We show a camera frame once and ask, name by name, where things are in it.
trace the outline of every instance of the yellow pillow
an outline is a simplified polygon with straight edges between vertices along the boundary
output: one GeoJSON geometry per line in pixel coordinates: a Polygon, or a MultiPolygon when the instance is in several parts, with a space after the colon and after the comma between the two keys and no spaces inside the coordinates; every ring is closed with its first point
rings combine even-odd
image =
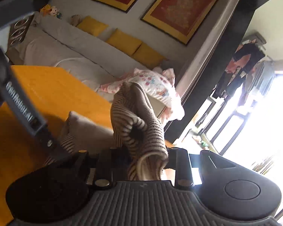
{"type": "Polygon", "coordinates": [[[160,55],[145,43],[141,44],[139,49],[133,54],[132,58],[149,69],[155,68],[163,59],[165,59],[164,56],[160,55]]]}
{"type": "Polygon", "coordinates": [[[132,56],[142,43],[119,29],[116,29],[106,42],[129,56],[132,56]]]}
{"type": "Polygon", "coordinates": [[[90,16],[87,16],[81,23],[77,25],[77,28],[79,28],[82,31],[85,31],[91,35],[98,36],[101,34],[108,25],[97,21],[96,19],[91,18],[90,16]]]}

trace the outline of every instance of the ceiling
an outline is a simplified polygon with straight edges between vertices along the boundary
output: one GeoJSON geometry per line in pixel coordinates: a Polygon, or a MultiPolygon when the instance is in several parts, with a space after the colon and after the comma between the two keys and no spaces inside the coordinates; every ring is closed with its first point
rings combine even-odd
{"type": "Polygon", "coordinates": [[[255,11],[245,37],[256,31],[266,40],[265,53],[283,60],[283,0],[269,0],[255,11]]]}

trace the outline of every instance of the logo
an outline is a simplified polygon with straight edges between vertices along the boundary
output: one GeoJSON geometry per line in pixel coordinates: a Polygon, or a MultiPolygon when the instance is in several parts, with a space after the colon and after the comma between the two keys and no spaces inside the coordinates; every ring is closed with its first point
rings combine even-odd
{"type": "Polygon", "coordinates": [[[19,98],[19,94],[16,93],[14,87],[12,86],[11,82],[6,84],[6,90],[8,91],[9,95],[15,102],[16,106],[20,109],[20,112],[25,117],[25,119],[30,122],[34,119],[32,113],[27,109],[27,107],[23,104],[23,101],[19,98]]]}

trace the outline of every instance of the wooden table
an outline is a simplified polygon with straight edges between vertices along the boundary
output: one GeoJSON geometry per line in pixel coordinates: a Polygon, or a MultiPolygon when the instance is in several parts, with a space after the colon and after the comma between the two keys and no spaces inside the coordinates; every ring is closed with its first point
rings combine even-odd
{"type": "MultiPolygon", "coordinates": [[[[110,103],[62,68],[12,66],[24,91],[58,136],[69,111],[111,128],[110,103]]],[[[13,218],[5,203],[8,186],[41,167],[46,154],[31,138],[6,104],[0,107],[0,226],[13,218]]]]}

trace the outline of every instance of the beige sofa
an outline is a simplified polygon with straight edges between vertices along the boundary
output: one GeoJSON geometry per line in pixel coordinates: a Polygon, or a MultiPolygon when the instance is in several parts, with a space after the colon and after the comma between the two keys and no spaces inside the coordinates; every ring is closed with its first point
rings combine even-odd
{"type": "MultiPolygon", "coordinates": [[[[108,101],[113,95],[99,91],[101,84],[114,82],[134,68],[146,69],[115,47],[52,16],[35,21],[16,49],[25,65],[64,68],[108,101]]],[[[164,104],[148,97],[159,116],[164,104]]]]}

